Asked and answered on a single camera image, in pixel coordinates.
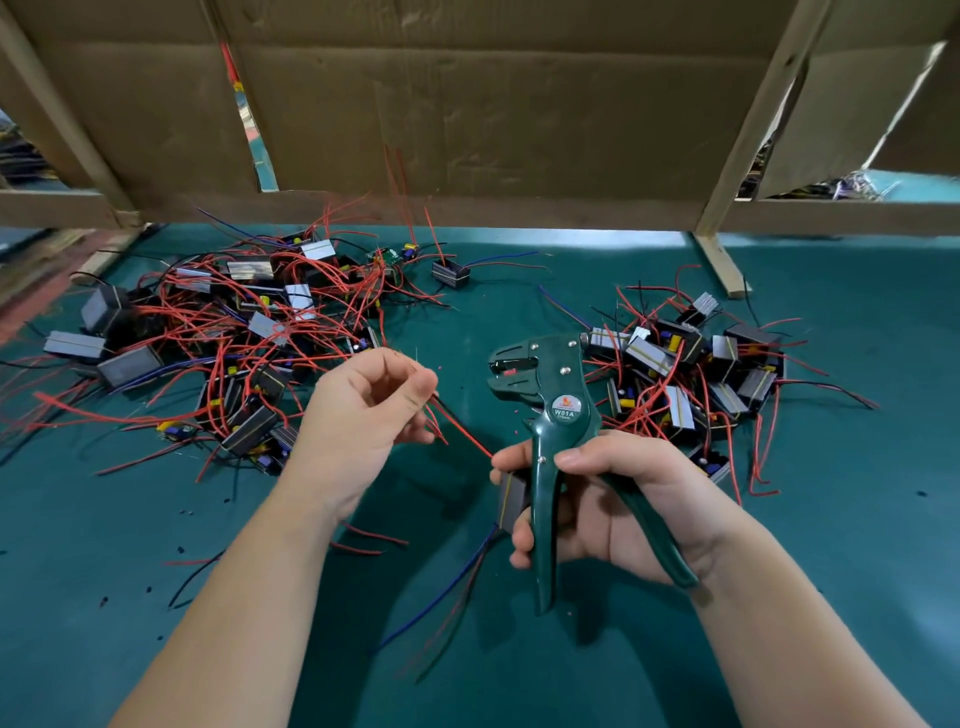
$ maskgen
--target logo sticker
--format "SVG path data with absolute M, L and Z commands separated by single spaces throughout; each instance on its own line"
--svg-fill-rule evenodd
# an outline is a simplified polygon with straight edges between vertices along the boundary
M 573 395 L 560 395 L 550 405 L 553 416 L 561 422 L 573 422 L 580 416 L 583 408 L 580 400 Z

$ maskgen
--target person's left hand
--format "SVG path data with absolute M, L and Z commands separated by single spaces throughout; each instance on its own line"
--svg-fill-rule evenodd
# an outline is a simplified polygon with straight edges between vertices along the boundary
M 282 479 L 316 488 L 346 518 L 395 443 L 433 442 L 423 406 L 436 388 L 436 374 L 399 352 L 352 356 L 317 382 Z

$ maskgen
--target pliers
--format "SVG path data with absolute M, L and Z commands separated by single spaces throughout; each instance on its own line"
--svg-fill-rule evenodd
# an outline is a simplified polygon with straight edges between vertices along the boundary
M 533 458 L 529 488 L 534 532 L 533 571 L 537 577 L 537 614 L 549 612 L 556 599 L 557 507 L 563 474 L 554 464 L 558 452 L 577 448 L 600 431 L 600 413 L 584 381 L 584 334 L 539 336 L 493 352 L 489 365 L 494 376 L 488 384 L 498 399 L 521 401 L 538 416 L 526 422 L 532 433 Z M 684 560 L 662 516 L 650 505 L 630 477 L 600 476 L 639 522 L 654 555 L 682 589 L 698 584 L 697 575 Z

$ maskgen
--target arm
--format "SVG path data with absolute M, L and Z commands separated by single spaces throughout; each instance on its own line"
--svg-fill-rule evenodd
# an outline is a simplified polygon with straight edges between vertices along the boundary
M 433 441 L 421 408 L 436 385 L 432 372 L 383 349 L 321 378 L 283 475 L 113 728 L 287 724 L 330 537 L 394 442 Z
M 529 443 L 493 457 L 529 465 Z M 662 440 L 605 432 L 561 452 L 567 496 L 560 560 L 599 558 L 669 583 L 630 511 L 596 476 L 633 477 L 664 517 L 701 585 L 691 597 L 747 726 L 923 726 L 776 539 L 682 453 Z M 529 569 L 529 516 L 514 529 L 511 562 Z

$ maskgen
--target green tabletop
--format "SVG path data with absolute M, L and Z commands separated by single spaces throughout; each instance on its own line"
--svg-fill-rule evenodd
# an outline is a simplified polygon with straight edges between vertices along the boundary
M 388 243 L 406 234 L 379 232 Z M 525 413 L 488 390 L 490 351 L 577 328 L 538 284 L 599 322 L 589 307 L 612 312 L 615 284 L 671 284 L 678 266 L 699 262 L 676 233 L 438 235 L 463 262 L 540 250 L 538 261 L 550 269 L 477 268 L 468 288 L 446 297 L 452 309 L 388 308 L 389 343 L 438 371 L 444 400 L 492 449 L 523 438 Z M 211 228 L 174 226 L 135 252 L 172 259 L 227 243 Z M 798 354 L 882 404 L 871 412 L 830 392 L 784 389 L 765 471 L 782 495 L 745 497 L 744 505 L 926 719 L 960 724 L 960 387 L 953 358 L 960 352 L 960 252 L 950 240 L 729 243 L 754 286 L 757 315 L 803 317 L 785 325 L 810 340 Z M 157 265 L 130 257 L 108 277 L 133 285 Z M 421 269 L 415 280 L 430 285 L 428 265 Z M 681 283 L 694 295 L 717 293 L 706 269 L 684 270 Z M 76 330 L 83 300 L 68 294 L 36 325 Z M 743 302 L 729 310 L 749 315 Z M 32 336 L 25 331 L 25 341 L 6 347 L 4 358 L 37 351 Z M 4 380 L 11 375 L 0 372 Z M 193 377 L 150 411 L 189 408 L 200 382 Z M 51 380 L 48 391 L 63 389 L 68 378 L 63 382 Z M 95 406 L 115 416 L 142 413 L 152 392 L 110 396 Z M 25 399 L 13 398 L 3 411 L 24 406 Z M 194 450 L 96 477 L 162 446 L 151 430 L 118 426 L 46 430 L 0 469 L 4 726 L 104 725 L 183 614 L 166 605 L 189 569 L 164 562 L 220 551 L 273 484 L 253 470 L 216 468 L 195 483 L 204 455 Z M 452 598 L 371 657 L 371 647 L 418 612 L 491 527 L 496 492 L 488 463 L 451 426 L 444 432 L 449 447 L 397 449 L 353 520 L 410 546 L 388 546 L 376 558 L 331 553 L 327 560 L 292 724 L 736 724 L 685 597 L 582 562 L 561 568 L 557 608 L 535 618 L 531 577 L 509 566 L 506 542 L 488 556 L 455 639 L 423 680 L 415 682 L 418 670 L 404 669 Z M 738 441 L 741 473 L 747 439 Z M 354 536 L 343 540 L 366 545 Z

